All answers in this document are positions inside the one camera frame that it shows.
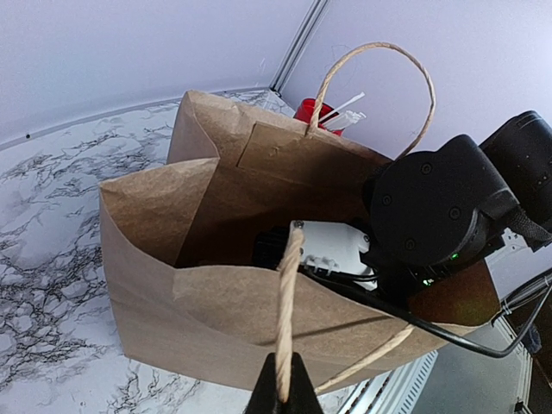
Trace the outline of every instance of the white device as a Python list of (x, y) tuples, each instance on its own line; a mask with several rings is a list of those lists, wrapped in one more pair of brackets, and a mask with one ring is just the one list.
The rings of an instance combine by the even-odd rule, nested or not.
[[(344, 223), (307, 222), (296, 220), (291, 228), (301, 228), (304, 244), (301, 253), (301, 266), (318, 273), (325, 271), (354, 276), (372, 276), (373, 269), (361, 261), (361, 254), (370, 249), (370, 239), (354, 227)], [(378, 287), (375, 281), (354, 281), (372, 291)]]

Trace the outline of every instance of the red cup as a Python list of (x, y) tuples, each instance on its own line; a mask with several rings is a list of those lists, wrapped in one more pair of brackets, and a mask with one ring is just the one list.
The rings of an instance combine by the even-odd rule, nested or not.
[[(303, 102), (299, 105), (297, 108), (297, 112), (295, 112), (295, 115), (293, 116), (295, 119), (298, 119), (299, 121), (311, 123), (312, 114), (314, 113), (314, 103), (315, 99), (312, 99), (311, 97), (307, 97), (306, 99), (303, 99)], [(328, 115), (332, 110), (334, 110), (331, 106), (327, 105), (326, 103), (322, 104), (322, 109), (320, 110), (320, 117)], [(334, 116), (338, 116), (339, 113), (336, 112), (334, 115), (330, 116), (328, 119), (333, 118)], [(322, 126), (322, 124), (318, 124), (318, 127), (321, 129), (326, 129)], [(343, 129), (340, 129), (338, 131), (332, 131), (334, 134), (342, 136)]]

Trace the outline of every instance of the white straw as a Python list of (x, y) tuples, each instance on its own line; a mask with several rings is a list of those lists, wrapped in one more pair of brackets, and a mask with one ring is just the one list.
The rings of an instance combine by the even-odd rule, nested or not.
[(352, 110), (346, 110), (338, 116), (334, 116), (325, 123), (322, 124), (329, 131), (337, 131), (340, 129), (345, 129), (358, 121), (366, 119), (366, 115), (362, 112), (353, 112)]
[(346, 103), (344, 103), (343, 105), (341, 106), (338, 106), (337, 108), (335, 108), (334, 110), (332, 110), (330, 113), (324, 115), (322, 118), (320, 118), (318, 120), (318, 123), (322, 123), (325, 119), (328, 119), (329, 116), (332, 116), (334, 115), (338, 110), (342, 110), (343, 108), (345, 108), (346, 106), (349, 106), (350, 104), (358, 101), (359, 99), (361, 99), (362, 97), (365, 96), (365, 93), (364, 92), (361, 92), (359, 93), (357, 96), (355, 97), (351, 97)]

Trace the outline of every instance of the black cable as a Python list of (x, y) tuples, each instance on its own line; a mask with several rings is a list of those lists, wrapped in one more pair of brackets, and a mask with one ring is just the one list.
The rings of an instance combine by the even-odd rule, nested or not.
[(339, 274), (339, 273), (331, 273), (328, 276), (325, 276), (327, 278), (331, 279), (342, 279), (342, 280), (353, 280), (354, 282), (374, 282), (378, 279), (379, 275), (373, 274), (370, 276), (357, 276), (354, 274)]
[(491, 325), (494, 326), (497, 319), (503, 317), (504, 315), (510, 315), (521, 306), (525, 306), (529, 302), (540, 298), (546, 292), (546, 287), (550, 285), (551, 281), (549, 281), (549, 278), (551, 276), (552, 268), (539, 273), (536, 277), (528, 280), (510, 293), (506, 298), (502, 299), (502, 310), (492, 319)]
[(521, 330), (517, 334), (516, 339), (514, 339), (513, 342), (506, 349), (503, 349), (500, 351), (497, 349), (486, 347), (484, 345), (480, 345), (462, 336), (458, 336), (457, 334), (450, 332), (444, 328), (441, 328), (440, 326), (437, 326), (431, 322), (424, 321), (423, 319), (420, 319), (419, 317), (412, 315), (407, 310), (402, 310), (392, 304), (388, 304), (386, 301), (384, 301), (383, 299), (377, 298), (372, 293), (366, 293), (364, 295), (360, 295), (358, 290), (355, 290), (354, 288), (344, 286), (344, 285), (336, 286), (340, 284), (336, 282), (328, 281), (326, 279), (321, 279), (312, 273), (309, 274), (309, 276), (324, 285), (332, 285), (334, 287), (339, 287), (339, 290), (341, 291), (341, 293), (344, 293), (345, 290), (348, 290), (348, 293), (352, 296), (352, 297), (350, 296), (349, 297), (352, 298), (353, 300), (360, 299), (357, 301), (363, 304), (368, 304), (372, 306), (374, 309), (383, 311), (388, 315), (402, 319), (407, 323), (410, 323), (411, 325), (414, 325), (419, 329), (422, 329), (447, 342), (453, 343), (458, 347), (467, 349), (468, 351), (475, 352), (476, 354), (490, 356), (491, 358), (504, 358), (509, 354), (511, 354), (511, 352), (516, 348), (516, 346), (522, 341), (524, 336), (527, 334), (527, 332), (530, 329), (530, 326), (535, 322), (538, 312), (542, 309), (542, 307), (544, 306), (544, 302), (546, 302), (546, 299), (548, 298), (549, 294), (552, 292), (552, 285), (550, 285), (546, 293), (544, 293), (543, 297), (539, 301), (539, 303), (535, 306), (535, 309), (531, 313), (527, 322), (525, 322), (525, 325), (523, 326), (523, 328), (521, 328)]

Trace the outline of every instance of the black strap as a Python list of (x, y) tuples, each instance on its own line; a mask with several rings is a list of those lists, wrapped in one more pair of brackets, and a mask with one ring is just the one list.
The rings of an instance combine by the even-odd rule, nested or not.
[(511, 231), (522, 235), (526, 239), (537, 242), (549, 242), (552, 240), (552, 233), (549, 233), (544, 227), (539, 226), (528, 218), (525, 211), (519, 206), (506, 215), (506, 225)]

